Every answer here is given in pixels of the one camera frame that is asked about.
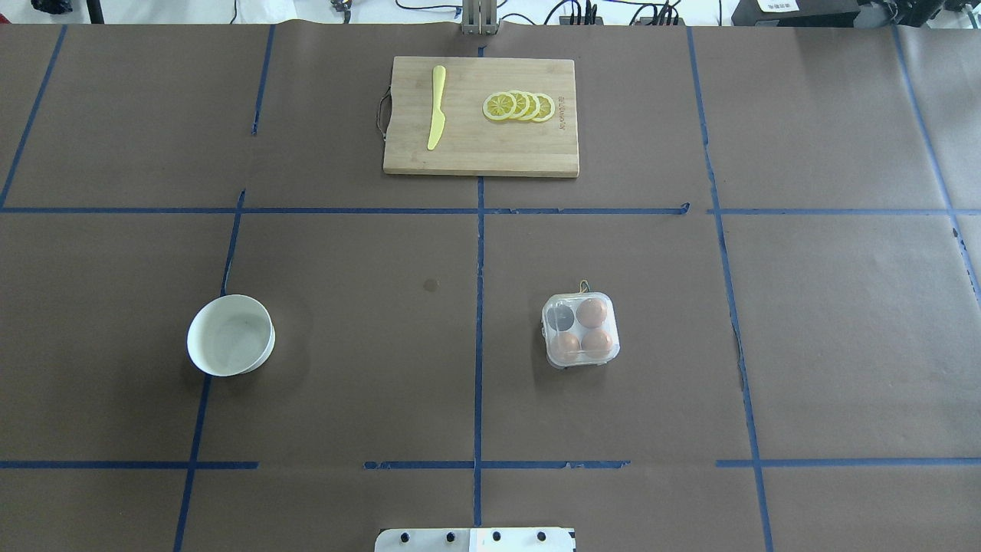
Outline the brown egg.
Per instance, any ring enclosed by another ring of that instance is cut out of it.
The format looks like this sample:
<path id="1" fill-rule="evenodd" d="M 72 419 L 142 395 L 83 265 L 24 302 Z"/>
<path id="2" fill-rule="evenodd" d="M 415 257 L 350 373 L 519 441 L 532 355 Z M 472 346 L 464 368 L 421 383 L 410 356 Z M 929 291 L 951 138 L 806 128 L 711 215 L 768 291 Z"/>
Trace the brown egg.
<path id="1" fill-rule="evenodd" d="M 581 344 L 579 338 L 568 331 L 559 332 L 553 341 L 553 353 L 561 363 L 574 363 L 578 359 Z"/>
<path id="2" fill-rule="evenodd" d="M 582 352 L 593 359 L 603 359 L 612 352 L 614 340 L 609 332 L 596 328 L 582 336 Z"/>
<path id="3" fill-rule="evenodd" d="M 600 328 L 609 317 L 609 306 L 603 298 L 585 298 L 576 308 L 576 317 L 582 327 Z"/>

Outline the clear plastic egg box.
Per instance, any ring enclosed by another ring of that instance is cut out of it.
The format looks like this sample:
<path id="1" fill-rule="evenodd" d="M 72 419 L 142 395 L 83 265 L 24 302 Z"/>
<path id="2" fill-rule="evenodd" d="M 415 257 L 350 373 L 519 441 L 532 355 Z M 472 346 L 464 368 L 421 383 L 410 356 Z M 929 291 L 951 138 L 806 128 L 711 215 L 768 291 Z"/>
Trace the clear plastic egg box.
<path id="1" fill-rule="evenodd" d="M 585 328 L 579 324 L 576 311 L 579 304 L 589 297 L 600 297 L 606 301 L 609 306 L 609 317 L 600 327 L 600 329 L 609 332 L 614 340 L 614 346 L 612 352 L 607 357 L 603 359 L 593 359 L 590 356 L 586 356 L 581 350 L 579 351 L 578 359 L 574 363 L 563 364 L 553 353 L 553 341 L 555 336 L 559 332 L 568 331 L 575 334 L 579 338 L 579 343 L 582 341 L 582 336 L 586 332 L 591 331 L 596 328 Z M 557 368 L 558 370 L 567 370 L 568 368 L 574 368 L 579 366 L 604 366 L 604 364 L 609 363 L 609 361 L 616 359 L 621 350 L 621 342 L 618 335 L 618 326 L 615 315 L 615 307 L 611 298 L 602 292 L 598 292 L 592 289 L 591 283 L 588 280 L 582 279 L 579 281 L 578 291 L 574 293 L 566 294 L 554 294 L 546 301 L 540 311 L 540 323 L 542 323 L 542 336 L 544 341 L 544 348 L 546 348 L 546 358 L 549 361 L 550 366 Z"/>

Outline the brown egg front in box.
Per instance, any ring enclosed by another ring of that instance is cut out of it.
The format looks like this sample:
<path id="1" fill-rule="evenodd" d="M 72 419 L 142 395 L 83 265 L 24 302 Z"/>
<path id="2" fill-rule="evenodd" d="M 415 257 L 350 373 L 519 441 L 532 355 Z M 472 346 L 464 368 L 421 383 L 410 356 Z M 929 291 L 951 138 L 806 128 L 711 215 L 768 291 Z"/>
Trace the brown egg front in box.
<path id="1" fill-rule="evenodd" d="M 585 298 L 576 308 L 576 317 L 582 327 L 600 328 L 609 317 L 609 306 L 603 298 Z"/>

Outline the black box on bench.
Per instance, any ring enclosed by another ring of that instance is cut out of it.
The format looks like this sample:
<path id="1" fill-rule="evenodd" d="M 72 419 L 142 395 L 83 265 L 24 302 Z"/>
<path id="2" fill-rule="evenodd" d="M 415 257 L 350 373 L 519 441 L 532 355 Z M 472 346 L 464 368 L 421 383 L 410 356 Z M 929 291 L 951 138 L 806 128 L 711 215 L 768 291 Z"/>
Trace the black box on bench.
<path id="1" fill-rule="evenodd" d="M 740 1 L 733 27 L 851 28 L 858 1 Z"/>

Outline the bamboo cutting board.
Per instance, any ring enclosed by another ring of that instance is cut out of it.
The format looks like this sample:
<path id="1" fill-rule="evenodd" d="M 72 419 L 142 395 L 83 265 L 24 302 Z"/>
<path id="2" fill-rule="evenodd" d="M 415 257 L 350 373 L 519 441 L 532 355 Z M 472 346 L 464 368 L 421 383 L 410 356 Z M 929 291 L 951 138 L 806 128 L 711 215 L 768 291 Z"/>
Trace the bamboo cutting board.
<path id="1" fill-rule="evenodd" d="M 446 67 L 444 135 L 427 150 L 431 73 Z M 490 121 L 481 106 L 509 90 L 547 94 L 550 121 Z M 399 175 L 571 179 L 579 175 L 576 66 L 569 59 L 397 56 L 383 171 Z"/>

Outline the lemon slice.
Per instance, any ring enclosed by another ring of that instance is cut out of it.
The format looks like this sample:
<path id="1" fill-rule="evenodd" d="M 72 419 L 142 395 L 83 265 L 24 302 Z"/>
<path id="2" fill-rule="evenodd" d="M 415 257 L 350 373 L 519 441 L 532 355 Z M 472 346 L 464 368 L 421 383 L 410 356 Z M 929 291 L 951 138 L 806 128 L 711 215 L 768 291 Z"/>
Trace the lemon slice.
<path id="1" fill-rule="evenodd" d="M 515 100 L 514 111 L 510 115 L 511 120 L 522 120 L 529 112 L 530 98 L 526 92 L 521 90 L 509 90 L 508 94 Z"/>
<path id="2" fill-rule="evenodd" d="M 555 113 L 555 101 L 547 94 L 535 94 L 537 109 L 530 121 L 544 123 L 550 121 Z"/>
<path id="3" fill-rule="evenodd" d="M 488 95 L 481 106 L 484 118 L 490 121 L 507 121 L 517 112 L 518 101 L 510 92 Z"/>
<path id="4" fill-rule="evenodd" d="M 530 98 L 530 109 L 527 115 L 519 121 L 532 121 L 536 118 L 537 112 L 540 111 L 540 99 L 537 94 L 533 94 L 533 92 L 527 92 L 527 94 Z"/>

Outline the yellow plastic knife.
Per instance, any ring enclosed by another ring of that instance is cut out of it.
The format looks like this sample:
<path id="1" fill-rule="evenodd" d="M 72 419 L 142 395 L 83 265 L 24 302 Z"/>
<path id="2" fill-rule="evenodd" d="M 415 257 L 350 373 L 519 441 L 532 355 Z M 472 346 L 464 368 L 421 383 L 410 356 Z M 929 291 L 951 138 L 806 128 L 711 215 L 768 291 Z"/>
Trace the yellow plastic knife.
<path id="1" fill-rule="evenodd" d="M 439 140 L 444 135 L 446 116 L 442 109 L 446 81 L 446 67 L 437 65 L 431 73 L 431 121 L 428 127 L 427 150 L 437 148 Z"/>

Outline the white ceramic bowl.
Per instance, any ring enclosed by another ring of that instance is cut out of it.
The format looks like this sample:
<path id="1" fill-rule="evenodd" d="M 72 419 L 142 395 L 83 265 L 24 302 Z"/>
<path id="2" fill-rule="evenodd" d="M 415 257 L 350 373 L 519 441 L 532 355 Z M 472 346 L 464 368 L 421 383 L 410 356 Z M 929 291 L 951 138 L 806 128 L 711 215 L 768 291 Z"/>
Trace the white ceramic bowl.
<path id="1" fill-rule="evenodd" d="M 229 294 L 210 301 L 187 329 L 189 359 L 217 377 L 251 373 L 272 356 L 276 329 L 270 312 L 256 298 Z"/>

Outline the aluminium frame post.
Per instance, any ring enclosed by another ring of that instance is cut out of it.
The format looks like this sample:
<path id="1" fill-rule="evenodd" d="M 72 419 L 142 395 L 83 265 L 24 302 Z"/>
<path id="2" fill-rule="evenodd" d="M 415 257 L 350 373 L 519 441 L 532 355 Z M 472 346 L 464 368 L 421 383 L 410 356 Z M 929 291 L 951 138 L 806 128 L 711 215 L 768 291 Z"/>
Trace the aluminium frame post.
<path id="1" fill-rule="evenodd" d="M 461 1 L 461 32 L 463 35 L 496 35 L 500 29 L 498 1 Z"/>

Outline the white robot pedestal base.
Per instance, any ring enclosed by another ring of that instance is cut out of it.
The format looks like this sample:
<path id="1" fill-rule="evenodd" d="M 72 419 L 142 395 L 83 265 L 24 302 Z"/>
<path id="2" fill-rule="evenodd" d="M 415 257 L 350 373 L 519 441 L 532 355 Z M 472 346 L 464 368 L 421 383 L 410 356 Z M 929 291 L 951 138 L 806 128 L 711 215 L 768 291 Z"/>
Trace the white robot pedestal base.
<path id="1" fill-rule="evenodd" d="M 576 551 L 572 528 L 450 527 L 389 528 L 375 551 Z"/>

